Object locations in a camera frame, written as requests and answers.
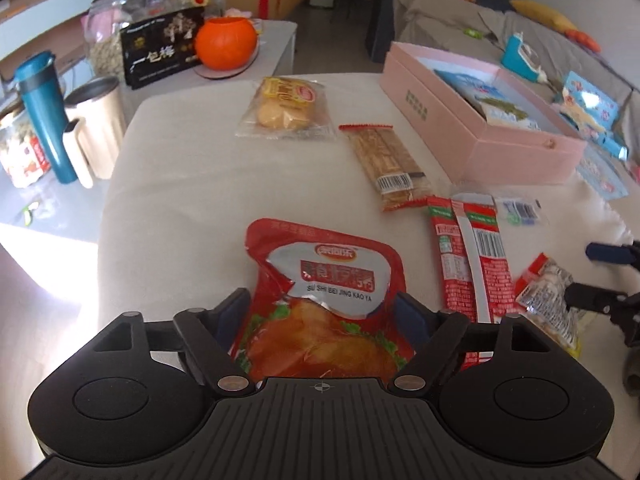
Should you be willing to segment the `white mug with lid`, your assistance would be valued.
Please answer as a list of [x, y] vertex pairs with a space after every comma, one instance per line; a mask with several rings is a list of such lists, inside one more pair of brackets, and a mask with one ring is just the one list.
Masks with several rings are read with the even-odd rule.
[[127, 128], [119, 79], [96, 77], [64, 99], [64, 150], [83, 188], [110, 180]]

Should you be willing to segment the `teal toy on sofa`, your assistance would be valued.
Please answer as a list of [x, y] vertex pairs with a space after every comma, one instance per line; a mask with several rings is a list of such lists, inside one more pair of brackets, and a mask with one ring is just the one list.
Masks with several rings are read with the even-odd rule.
[[546, 84], [548, 76], [542, 68], [537, 53], [524, 41], [521, 32], [511, 35], [501, 59], [503, 67], [523, 79], [537, 84]]

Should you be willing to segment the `white tv cabinet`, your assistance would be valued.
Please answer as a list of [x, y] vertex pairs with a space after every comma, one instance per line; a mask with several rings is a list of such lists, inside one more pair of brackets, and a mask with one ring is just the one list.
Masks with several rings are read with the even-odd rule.
[[45, 50], [64, 72], [85, 56], [81, 17], [93, 0], [4, 0], [1, 3], [1, 75]]

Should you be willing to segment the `orange pumpkin pot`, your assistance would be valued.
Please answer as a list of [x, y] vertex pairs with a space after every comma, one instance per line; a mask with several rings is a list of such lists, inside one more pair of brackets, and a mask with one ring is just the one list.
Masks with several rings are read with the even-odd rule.
[[210, 18], [194, 40], [195, 53], [210, 70], [235, 70], [245, 65], [258, 45], [248, 18]]

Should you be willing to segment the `glass jar with lid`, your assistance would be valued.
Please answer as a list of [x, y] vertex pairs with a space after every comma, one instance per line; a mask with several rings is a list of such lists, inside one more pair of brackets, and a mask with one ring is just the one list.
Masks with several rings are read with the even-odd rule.
[[115, 76], [125, 82], [120, 33], [148, 18], [190, 9], [183, 0], [93, 0], [82, 22], [86, 55], [97, 77]]

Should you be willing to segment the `grey covered sofa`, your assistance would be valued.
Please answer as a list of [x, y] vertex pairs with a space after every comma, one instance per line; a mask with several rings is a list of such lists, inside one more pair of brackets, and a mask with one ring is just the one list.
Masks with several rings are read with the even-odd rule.
[[464, 0], [393, 0], [395, 39], [497, 64], [514, 32], [524, 35], [547, 76], [562, 81], [578, 73], [620, 106], [614, 132], [639, 157], [639, 89], [599, 55], [514, 11]]

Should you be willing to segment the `red roast duck pouch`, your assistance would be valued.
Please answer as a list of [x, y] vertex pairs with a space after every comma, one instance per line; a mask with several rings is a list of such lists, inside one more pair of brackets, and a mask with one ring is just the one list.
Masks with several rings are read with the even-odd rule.
[[389, 382], [413, 357], [396, 324], [394, 300], [406, 280], [393, 247], [262, 218], [247, 228], [245, 248], [258, 279], [231, 355], [254, 382]]

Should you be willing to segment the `pink gift box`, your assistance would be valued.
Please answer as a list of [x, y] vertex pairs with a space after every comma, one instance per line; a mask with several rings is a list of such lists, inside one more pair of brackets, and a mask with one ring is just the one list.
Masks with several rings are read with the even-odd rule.
[[[538, 122], [539, 130], [488, 125], [435, 74], [465, 73], [498, 88]], [[476, 58], [394, 42], [380, 86], [454, 183], [562, 184], [586, 142], [538, 94], [503, 68]]]

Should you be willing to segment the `blue white snack bag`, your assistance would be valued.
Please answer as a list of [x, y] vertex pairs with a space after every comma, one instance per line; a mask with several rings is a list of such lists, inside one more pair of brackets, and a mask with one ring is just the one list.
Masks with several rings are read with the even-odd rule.
[[435, 70], [435, 74], [474, 107], [488, 125], [539, 130], [538, 122], [526, 110], [508, 99], [492, 84], [465, 73]]

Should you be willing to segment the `long red snack packet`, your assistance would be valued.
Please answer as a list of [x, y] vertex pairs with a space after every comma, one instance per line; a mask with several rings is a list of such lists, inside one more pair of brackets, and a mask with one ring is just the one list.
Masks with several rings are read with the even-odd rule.
[[427, 210], [438, 245], [444, 307], [480, 324], [521, 313], [492, 197], [431, 196]]

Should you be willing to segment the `clear wafer packet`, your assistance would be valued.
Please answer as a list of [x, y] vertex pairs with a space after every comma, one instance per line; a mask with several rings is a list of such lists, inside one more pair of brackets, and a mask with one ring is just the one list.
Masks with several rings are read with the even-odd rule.
[[538, 226], [544, 223], [544, 214], [538, 200], [497, 197], [495, 204], [499, 217], [511, 226]]

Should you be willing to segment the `biscuit packet red ends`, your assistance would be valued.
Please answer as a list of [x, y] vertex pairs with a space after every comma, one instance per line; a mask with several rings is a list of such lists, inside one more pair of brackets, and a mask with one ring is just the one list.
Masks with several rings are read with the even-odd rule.
[[433, 185], [391, 125], [340, 125], [381, 197], [382, 211], [425, 207]]

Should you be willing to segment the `yellow bun packet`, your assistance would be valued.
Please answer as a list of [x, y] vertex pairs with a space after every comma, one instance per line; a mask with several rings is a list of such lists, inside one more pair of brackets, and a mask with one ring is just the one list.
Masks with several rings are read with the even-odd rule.
[[235, 134], [270, 140], [333, 139], [326, 88], [307, 79], [262, 78]]

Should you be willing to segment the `white red-edged snack packet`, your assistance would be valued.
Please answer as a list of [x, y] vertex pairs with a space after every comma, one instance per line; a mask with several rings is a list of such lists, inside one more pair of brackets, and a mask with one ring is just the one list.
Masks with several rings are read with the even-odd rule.
[[574, 358], [582, 352], [580, 314], [565, 301], [573, 275], [541, 252], [515, 281], [515, 304], [547, 336]]

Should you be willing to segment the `small plastic snack jar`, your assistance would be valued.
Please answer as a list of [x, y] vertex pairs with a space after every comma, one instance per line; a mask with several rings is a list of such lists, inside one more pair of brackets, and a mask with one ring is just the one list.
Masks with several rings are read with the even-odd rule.
[[1, 111], [0, 159], [14, 188], [28, 188], [51, 169], [22, 101]]

